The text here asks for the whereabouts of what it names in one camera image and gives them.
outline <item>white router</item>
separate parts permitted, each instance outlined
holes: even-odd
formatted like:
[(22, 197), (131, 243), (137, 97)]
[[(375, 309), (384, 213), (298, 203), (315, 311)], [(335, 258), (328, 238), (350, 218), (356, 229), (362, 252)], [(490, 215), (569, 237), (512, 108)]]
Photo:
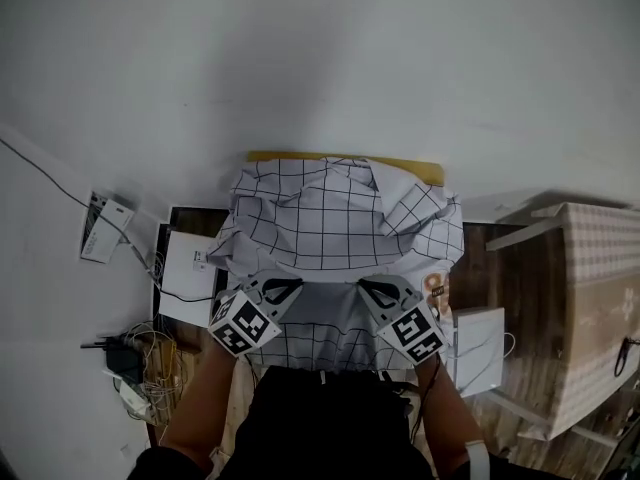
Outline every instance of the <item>white router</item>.
[(453, 312), (454, 345), (447, 350), (447, 372), (462, 397), (502, 384), (504, 308)]
[(126, 206), (93, 192), (84, 225), (80, 257), (109, 263), (122, 237), (118, 230), (124, 232), (134, 215), (135, 212)]
[[(207, 250), (214, 239), (172, 231), (162, 275), (162, 289), (183, 299), (207, 299), (215, 295), (217, 269), (207, 263)], [(161, 315), (198, 327), (209, 327), (213, 300), (183, 302), (171, 295), (160, 295)]]

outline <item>white strap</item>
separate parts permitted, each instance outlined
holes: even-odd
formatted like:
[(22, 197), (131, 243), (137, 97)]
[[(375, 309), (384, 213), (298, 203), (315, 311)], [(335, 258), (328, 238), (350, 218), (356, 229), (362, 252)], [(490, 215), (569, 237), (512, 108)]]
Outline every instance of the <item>white strap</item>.
[(469, 480), (489, 480), (489, 452), (483, 441), (465, 444), (469, 454)]

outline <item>forearm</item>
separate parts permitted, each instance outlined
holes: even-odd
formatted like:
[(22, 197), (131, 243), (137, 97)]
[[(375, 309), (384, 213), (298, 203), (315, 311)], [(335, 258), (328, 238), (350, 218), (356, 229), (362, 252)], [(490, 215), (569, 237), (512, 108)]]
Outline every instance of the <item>forearm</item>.
[(205, 471), (211, 469), (211, 451), (222, 441), (235, 363), (217, 342), (210, 345), (160, 443)]
[[(435, 370), (435, 356), (416, 368), (421, 397)], [(447, 479), (469, 460), (465, 444), (481, 440), (482, 431), (456, 391), (445, 365), (440, 365), (437, 380), (424, 400), (422, 417), (438, 475)]]

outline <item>small label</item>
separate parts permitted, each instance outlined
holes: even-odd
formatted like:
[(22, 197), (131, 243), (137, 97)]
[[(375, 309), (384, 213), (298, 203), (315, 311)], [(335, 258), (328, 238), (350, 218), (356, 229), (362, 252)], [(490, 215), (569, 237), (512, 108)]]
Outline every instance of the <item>small label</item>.
[(207, 265), (207, 253), (195, 251), (193, 254), (193, 270), (196, 272), (204, 272), (207, 270)]

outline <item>black cable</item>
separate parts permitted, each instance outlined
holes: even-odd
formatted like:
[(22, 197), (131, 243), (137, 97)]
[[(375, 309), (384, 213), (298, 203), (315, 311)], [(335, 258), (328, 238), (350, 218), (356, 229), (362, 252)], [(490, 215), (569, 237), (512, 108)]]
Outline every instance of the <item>black cable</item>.
[(632, 345), (640, 345), (639, 340), (632, 340), (631, 338), (625, 337), (622, 340), (622, 345), (620, 346), (620, 351), (618, 352), (618, 359), (616, 360), (616, 366), (613, 370), (613, 375), (615, 377), (620, 377), (622, 375), (622, 371), (627, 364), (627, 356), (629, 355), (629, 350)]
[(256, 387), (258, 386), (258, 376), (256, 375), (256, 372), (253, 369), (253, 363), (251, 362), (251, 359), (249, 359), (249, 356), (245, 355), (244, 357), (247, 360), (247, 363), (249, 363), (249, 367), (251, 368), (251, 378), (253, 379), (253, 392), (255, 393)]
[(427, 399), (427, 396), (429, 395), (429, 392), (431, 391), (431, 389), (433, 389), (433, 386), (436, 383), (436, 380), (438, 380), (438, 373), (440, 373), (441, 363), (442, 361), (440, 360), (440, 354), (436, 354), (436, 371), (433, 372), (433, 376), (431, 377), (431, 380), (427, 385), (427, 389), (425, 390), (424, 395), (422, 395), (422, 399), (420, 400), (420, 408), (418, 409), (418, 418), (416, 419), (415, 425), (413, 425), (413, 428), (411, 429), (411, 434), (410, 434), (411, 444), (413, 444), (413, 442), (416, 439), (416, 435), (418, 434), (418, 429), (420, 428), (420, 422), (422, 421), (422, 408), (424, 406), (425, 400)]
[[(91, 210), (91, 207), (88, 204), (83, 203), (82, 201), (80, 201), (80, 199), (78, 199), (76, 196), (74, 196), (73, 194), (70, 194), (66, 189), (64, 189), (62, 187), (62, 185), (60, 185), (60, 183), (58, 183), (47, 171), (45, 171), (42, 167), (40, 167), (38, 164), (36, 164), (33, 160), (30, 160), (29, 158), (27, 158), (26, 156), (24, 156), (22, 153), (20, 153), (20, 151), (18, 151), (16, 148), (14, 148), (12, 145), (10, 145), (8, 142), (6, 142), (2, 137), (0, 137), (0, 143), (2, 143), (9, 151), (11, 151), (12, 153), (14, 153), (15, 155), (17, 155), (18, 157), (20, 157), (22, 160), (24, 160), (25, 162), (27, 162), (30, 166), (32, 166), (34, 169), (36, 169), (37, 171), (39, 171), (41, 174), (43, 174), (51, 183), (53, 183), (53, 185), (60, 191), (62, 192), (65, 196), (67, 196), (69, 199), (71, 199), (72, 201), (75, 201), (76, 203), (78, 203), (80, 206), (82, 206), (83, 208), (86, 208), (87, 210)], [(120, 236), (124, 239), (125, 243), (131, 247), (131, 250), (133, 251), (134, 256), (136, 257), (136, 259), (142, 263), (142, 265), (144, 266), (145, 271), (147, 272), (147, 274), (149, 275), (149, 277), (151, 277), (151, 280), (153, 281), (153, 284), (156, 286), (156, 288), (158, 288), (158, 291), (160, 291), (160, 293), (164, 294), (164, 295), (169, 295), (171, 297), (175, 297), (176, 299), (182, 301), (182, 302), (202, 302), (205, 300), (213, 300), (215, 298), (215, 296), (212, 297), (202, 297), (200, 299), (185, 299), (183, 297), (180, 297), (180, 295), (176, 295), (175, 293), (171, 293), (171, 292), (166, 292), (164, 291), (159, 285), (158, 285), (158, 280), (153, 276), (153, 274), (151, 273), (151, 270), (149, 269), (149, 266), (147, 265), (147, 262), (145, 261), (144, 257), (142, 256), (142, 253), (140, 252), (140, 250), (131, 242), (131, 240), (129, 240), (129, 237), (126, 235), (126, 233), (124, 231), (122, 231), (118, 226), (116, 226), (113, 222), (111, 222), (109, 219), (107, 219), (106, 217), (102, 216), (101, 214), (98, 214), (98, 218), (102, 219), (103, 221), (105, 221), (107, 224), (109, 224), (109, 226), (111, 226), (113, 229), (115, 229), (118, 233), (120, 233)]]

